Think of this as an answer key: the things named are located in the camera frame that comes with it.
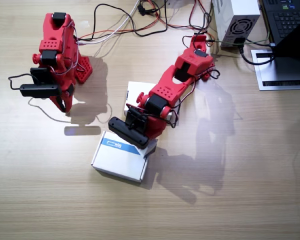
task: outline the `wire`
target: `wire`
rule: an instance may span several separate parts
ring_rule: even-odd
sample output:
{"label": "wire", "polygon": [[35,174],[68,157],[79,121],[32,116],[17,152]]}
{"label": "wire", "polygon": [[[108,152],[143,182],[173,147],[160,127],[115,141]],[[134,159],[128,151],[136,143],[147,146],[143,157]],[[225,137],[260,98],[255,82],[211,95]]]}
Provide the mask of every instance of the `wire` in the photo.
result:
{"label": "wire", "polygon": [[244,47],[243,46],[240,46],[239,47],[239,52],[243,58],[243,60],[245,60],[248,64],[251,64],[251,65],[254,65],[254,66],[260,66],[260,65],[264,65],[264,64],[268,64],[268,63],[271,63],[273,60],[275,60],[275,56],[271,56],[269,60],[267,61],[264,61],[264,62],[253,62],[253,61],[250,61],[246,58],[245,54],[244,54]]}
{"label": "wire", "polygon": [[37,81],[37,83],[39,83],[38,78],[37,78],[36,76],[30,74],[30,73],[24,73],[24,74],[17,75],[17,76],[9,76],[9,77],[8,77],[8,80],[10,81],[10,88],[11,88],[12,90],[20,90],[19,87],[18,87],[18,88],[12,87],[12,79],[21,78],[21,77],[23,77],[23,76],[31,76],[32,78],[34,78],[34,79]]}
{"label": "wire", "polygon": [[253,43],[253,44],[261,46],[261,47],[271,47],[270,44],[261,44],[261,43],[253,42],[253,41],[249,40],[248,38],[246,40],[250,43]]}
{"label": "wire", "polygon": [[267,41],[269,38],[270,38],[270,32],[268,31],[266,38],[263,40],[259,40],[259,41],[244,42],[244,43],[232,43],[232,42],[228,42],[228,41],[209,40],[208,42],[231,44],[235,47],[235,46],[241,46],[241,45],[251,45],[251,44],[261,43],[261,42]]}
{"label": "wire", "polygon": [[188,49],[189,47],[185,44],[185,38],[192,38],[192,36],[183,36],[182,37],[182,43]]}
{"label": "wire", "polygon": [[[111,5],[108,5],[108,4],[104,4],[106,6],[109,6],[109,7],[112,7],[112,8],[115,8],[115,9],[118,9],[122,12],[124,12],[126,15],[128,15],[128,17],[131,19],[131,23],[132,23],[132,28],[133,30],[128,30],[127,32],[134,32],[136,35],[138,35],[139,37],[146,37],[146,36],[149,36],[149,35],[152,35],[152,34],[157,34],[157,33],[163,33],[163,32],[166,32],[168,30],[168,19],[167,19],[167,2],[165,1],[164,2],[164,13],[165,13],[165,29],[163,30],[159,30],[159,31],[154,31],[154,32],[150,32],[150,33],[147,33],[147,34],[140,34],[138,33],[139,30],[143,30],[145,28],[141,28],[141,29],[136,29],[136,26],[135,26],[135,22],[133,20],[133,18],[131,17],[130,14],[128,14],[126,11],[124,11],[123,9],[119,8],[119,7],[114,7],[114,6],[111,6]],[[153,24],[155,23],[156,21],[152,22],[149,24],[149,27],[152,27]]]}
{"label": "wire", "polygon": [[[130,105],[130,104],[127,104],[126,106],[127,106],[129,109],[130,109],[130,108],[138,109],[137,107],[132,106],[132,105]],[[173,129],[176,127],[176,124],[177,124],[177,122],[172,123],[171,121],[169,121],[169,120],[167,120],[167,119],[164,119],[164,118],[162,118],[162,117],[160,117],[160,116],[157,116],[157,115],[154,115],[154,114],[145,113],[145,112],[141,112],[140,115],[138,115],[135,119],[133,119],[133,120],[131,121],[131,123],[129,124],[129,128],[130,128],[130,129],[133,128],[135,121],[138,120],[138,119],[140,119],[140,118],[142,118],[143,116],[146,116],[146,117],[153,117],[153,118],[156,118],[156,119],[160,119],[160,120],[166,122],[167,124],[169,124]]]}
{"label": "wire", "polygon": [[134,7],[132,9],[132,11],[130,12],[130,14],[128,14],[126,11],[124,11],[123,9],[119,8],[119,7],[115,7],[115,6],[112,6],[112,5],[109,5],[109,4],[106,4],[106,3],[101,3],[101,4],[98,4],[95,9],[94,9],[94,20],[93,20],[93,34],[92,34],[92,37],[90,38],[90,41],[94,39],[94,34],[95,34],[95,30],[96,30],[96,11],[98,9],[98,7],[100,6],[108,6],[108,7],[111,7],[111,8],[114,8],[114,9],[118,9],[118,10],[121,10],[123,12],[125,12],[128,17],[123,21],[123,23],[121,23],[121,25],[116,29],[114,30],[110,35],[108,35],[106,38],[102,39],[102,40],[99,40],[99,41],[92,41],[92,42],[86,42],[85,44],[99,44],[107,39],[109,39],[113,34],[115,34],[117,31],[119,31],[119,29],[121,29],[123,27],[123,25],[127,22],[127,20],[131,18],[131,15],[133,15],[133,13],[135,12],[136,8],[137,8],[137,5],[139,3],[139,0],[137,0],[134,4]]}
{"label": "wire", "polygon": [[[199,29],[201,29],[201,27],[200,26],[194,26],[194,25],[175,25],[175,24],[167,24],[167,20],[166,21],[163,21],[162,19],[161,19],[161,17],[160,17],[160,15],[161,15],[161,13],[160,13],[160,9],[162,8],[162,7],[159,7],[158,6],[158,4],[155,2],[155,1],[153,1],[153,0],[143,0],[144,2],[145,1],[148,1],[151,5],[152,5],[152,7],[153,7],[153,9],[157,9],[158,11],[159,11],[159,14],[157,13],[157,12],[155,12],[156,14],[156,20],[154,20],[152,23],[150,23],[149,25],[147,25],[147,26],[145,26],[145,27],[142,27],[142,28],[139,28],[139,29],[124,29],[124,30],[118,30],[116,33],[114,33],[115,35],[121,35],[121,34],[125,34],[125,33],[132,33],[132,32],[138,32],[138,31],[141,31],[141,30],[145,30],[145,29],[148,29],[148,28],[150,28],[150,27],[152,27],[154,24],[156,24],[158,21],[160,21],[160,22],[162,22],[163,24],[165,24],[165,25],[168,25],[168,27],[171,27],[171,28],[174,28],[174,29],[179,29],[179,28],[187,28],[187,29],[193,29],[193,30],[199,30]],[[83,36],[81,36],[80,38],[79,38],[79,40],[82,40],[82,41],[87,41],[87,42],[89,42],[89,41],[91,41],[91,40],[95,40],[95,39],[101,39],[101,38],[104,38],[104,37],[108,37],[111,33],[109,33],[109,34],[106,34],[106,35],[103,35],[103,36],[99,36],[99,37],[94,37],[94,34],[97,34],[97,33],[104,33],[104,32],[113,32],[114,30],[101,30],[101,31],[95,31],[95,28],[93,29],[93,33],[89,33],[89,34],[86,34],[86,35],[83,35]]]}
{"label": "wire", "polygon": [[[73,27],[74,32],[75,32],[75,40],[76,40],[76,44],[77,44],[77,49],[76,49],[76,61],[75,61],[75,64],[71,61],[70,67],[69,67],[67,70],[65,70],[64,72],[56,72],[55,69],[54,69],[52,66],[49,66],[50,69],[52,70],[52,72],[53,72],[55,75],[64,75],[64,74],[68,73],[71,69],[74,69],[74,68],[77,67],[77,64],[78,64],[78,61],[79,61],[78,35],[77,35],[77,30],[76,30],[75,26],[72,24],[72,22],[73,22],[73,21],[71,21],[71,22],[66,26],[66,28],[69,27],[70,24],[71,24],[71,27]],[[62,38],[63,38],[63,47],[62,47],[62,48],[64,49],[64,45],[65,45],[64,37],[65,37],[65,34],[63,33],[62,35],[63,35],[63,36],[62,36]]]}
{"label": "wire", "polygon": [[[211,73],[212,72],[216,72],[217,73],[217,76],[213,76]],[[219,79],[219,77],[220,77],[220,75],[221,75],[221,73],[219,72],[219,70],[217,70],[217,69],[212,69],[211,71],[208,71],[208,74],[209,74],[209,76],[211,77],[211,78],[213,78],[213,79]]]}
{"label": "wire", "polygon": [[172,107],[173,109],[179,107],[179,106],[183,103],[183,101],[184,101],[190,94],[192,94],[192,93],[194,92],[194,90],[195,90],[195,88],[196,88],[196,82],[197,82],[197,81],[194,80],[193,86],[192,86],[192,90],[191,90],[189,93],[187,93],[187,95],[185,95],[185,96],[182,98],[182,100],[179,102],[179,104],[177,104],[177,105],[175,105],[174,107]]}
{"label": "wire", "polygon": [[155,4],[157,8],[154,7],[153,9],[147,9],[147,10],[146,10],[146,9],[144,8],[144,5],[143,5],[144,2],[148,2],[148,0],[140,0],[140,3],[139,3],[139,5],[138,5],[139,13],[140,13],[142,16],[154,14],[155,12],[160,11],[160,9],[162,9],[162,8],[165,6],[165,3],[164,3],[161,7],[159,7],[157,4]]}

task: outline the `red robotic arm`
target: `red robotic arm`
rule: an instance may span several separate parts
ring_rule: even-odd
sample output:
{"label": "red robotic arm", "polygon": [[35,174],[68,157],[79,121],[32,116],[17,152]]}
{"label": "red robotic arm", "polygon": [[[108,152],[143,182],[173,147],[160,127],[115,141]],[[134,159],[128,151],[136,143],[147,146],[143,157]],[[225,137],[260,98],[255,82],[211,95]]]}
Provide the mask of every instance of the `red robotic arm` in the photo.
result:
{"label": "red robotic arm", "polygon": [[[109,129],[144,149],[149,140],[162,134],[167,125],[166,117],[186,89],[200,78],[208,80],[208,73],[215,65],[206,50],[206,36],[192,36],[190,47],[163,73],[158,84],[148,94],[140,93],[137,107],[129,106],[125,122],[113,117],[108,123]],[[173,78],[181,83],[174,83]]]}
{"label": "red robotic arm", "polygon": [[93,71],[89,58],[80,55],[74,31],[69,14],[45,15],[40,53],[32,56],[39,67],[30,69],[34,84],[20,86],[24,97],[50,98],[62,112],[70,111],[76,79],[83,84]]}

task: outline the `cooling fan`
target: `cooling fan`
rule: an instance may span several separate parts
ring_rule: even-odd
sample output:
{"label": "cooling fan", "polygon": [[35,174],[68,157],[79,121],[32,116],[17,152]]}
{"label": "cooling fan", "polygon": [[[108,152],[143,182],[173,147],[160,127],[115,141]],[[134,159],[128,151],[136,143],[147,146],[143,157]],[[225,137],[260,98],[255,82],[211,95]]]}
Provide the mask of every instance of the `cooling fan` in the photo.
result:
{"label": "cooling fan", "polygon": [[241,35],[249,33],[252,29],[253,21],[250,19],[240,19],[233,23],[230,27],[230,33],[234,35]]}
{"label": "cooling fan", "polygon": [[258,0],[213,0],[213,7],[221,47],[244,43],[260,16]]}

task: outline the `keyboard key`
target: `keyboard key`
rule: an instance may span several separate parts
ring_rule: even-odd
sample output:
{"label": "keyboard key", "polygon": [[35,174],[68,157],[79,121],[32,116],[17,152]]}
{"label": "keyboard key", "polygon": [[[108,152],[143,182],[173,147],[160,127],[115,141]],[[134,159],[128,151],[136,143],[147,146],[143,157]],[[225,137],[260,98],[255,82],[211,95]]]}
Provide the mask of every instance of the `keyboard key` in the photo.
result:
{"label": "keyboard key", "polygon": [[280,24],[279,21],[276,22],[276,27],[278,28],[278,30],[281,30],[281,29],[282,29],[282,25]]}

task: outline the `wooden table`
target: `wooden table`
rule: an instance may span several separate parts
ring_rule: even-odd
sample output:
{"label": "wooden table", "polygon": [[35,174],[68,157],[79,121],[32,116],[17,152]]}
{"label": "wooden table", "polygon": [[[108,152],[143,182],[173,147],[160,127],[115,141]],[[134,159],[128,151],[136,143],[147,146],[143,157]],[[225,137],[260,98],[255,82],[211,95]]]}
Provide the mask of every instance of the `wooden table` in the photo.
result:
{"label": "wooden table", "polygon": [[[128,12],[135,4],[105,2]],[[170,23],[187,25],[193,1],[168,2]],[[93,74],[76,86],[67,115],[10,89],[8,76],[34,67],[46,13],[69,13],[82,36],[99,3],[0,1],[0,240],[300,240],[300,90],[259,91],[254,68],[237,52],[214,55],[220,79],[200,82],[182,104],[178,127],[159,137],[141,185],[101,175],[92,157],[108,119],[123,115],[128,81],[157,83],[193,31],[81,46]],[[121,17],[100,7],[96,29]],[[137,27],[153,20],[134,19]],[[193,24],[201,22],[197,7]],[[267,35],[262,17],[249,38],[259,34]]]}

